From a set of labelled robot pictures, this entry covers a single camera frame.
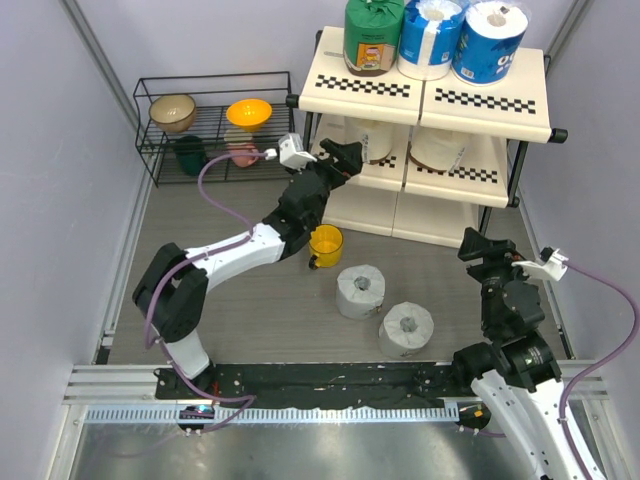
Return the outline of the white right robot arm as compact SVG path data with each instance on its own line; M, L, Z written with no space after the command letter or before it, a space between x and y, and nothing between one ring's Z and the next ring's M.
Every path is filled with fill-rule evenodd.
M455 352L451 380L488 407L531 479L604 476L568 405L561 369L538 327L545 318L535 280L560 280L567 257L545 249L529 261L510 240L465 229L458 257L480 286L485 342Z

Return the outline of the cream roll front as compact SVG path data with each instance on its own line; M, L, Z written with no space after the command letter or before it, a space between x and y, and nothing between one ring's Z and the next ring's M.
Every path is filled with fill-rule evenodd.
M468 133L416 126L411 135L409 157L419 166L449 172L460 164L470 142Z

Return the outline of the grey roll front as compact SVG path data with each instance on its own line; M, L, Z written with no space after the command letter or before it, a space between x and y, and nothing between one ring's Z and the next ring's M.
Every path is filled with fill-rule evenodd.
M378 329L378 346L392 359L404 359L419 353L434 332L431 313L422 306L403 302L394 305Z

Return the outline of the green paper towel roll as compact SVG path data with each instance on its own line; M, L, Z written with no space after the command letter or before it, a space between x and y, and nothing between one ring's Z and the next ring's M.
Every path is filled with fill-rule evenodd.
M397 56L405 3L350 0L345 7L343 57L355 76L380 76Z

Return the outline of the white roll blue base wrap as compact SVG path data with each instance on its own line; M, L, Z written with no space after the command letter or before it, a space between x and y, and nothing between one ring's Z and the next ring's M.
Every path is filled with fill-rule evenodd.
M462 81L488 86L508 74L529 27L527 8L516 1L471 1L452 69Z

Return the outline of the blue striped plastic-wrapped roll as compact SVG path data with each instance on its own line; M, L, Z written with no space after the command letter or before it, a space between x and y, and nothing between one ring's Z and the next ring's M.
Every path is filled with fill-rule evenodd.
M400 73L419 81L443 78L450 70L467 7L467 1L410 1L399 45Z

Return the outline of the grey roll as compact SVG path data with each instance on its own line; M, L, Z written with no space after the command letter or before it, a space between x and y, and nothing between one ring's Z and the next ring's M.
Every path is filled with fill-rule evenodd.
M431 313L422 306L403 302L394 305L378 329L378 346L392 359L404 359L419 353L434 332Z
M385 278L377 267L349 267L337 277L336 306L346 318L370 319L380 312L385 291Z

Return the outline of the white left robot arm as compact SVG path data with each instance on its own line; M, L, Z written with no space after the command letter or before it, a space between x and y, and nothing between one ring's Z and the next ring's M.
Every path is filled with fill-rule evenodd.
M159 345L190 398L212 398L214 366L196 328L207 294L218 285L262 265L283 261L308 245L322 222L333 190L362 171L359 142L325 138L326 155L305 151L297 134L257 158L278 160L291 179L276 208L246 232L204 247L162 246L134 290L132 299L145 317L145 345Z

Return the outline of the cream roll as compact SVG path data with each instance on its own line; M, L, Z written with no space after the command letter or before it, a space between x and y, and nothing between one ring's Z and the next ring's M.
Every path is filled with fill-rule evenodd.
M411 135L409 157L419 166L449 172L460 164L470 142L468 133L416 126Z
M359 142L362 145L361 156L364 163L379 163L392 150L392 123L346 117L344 129L347 143Z

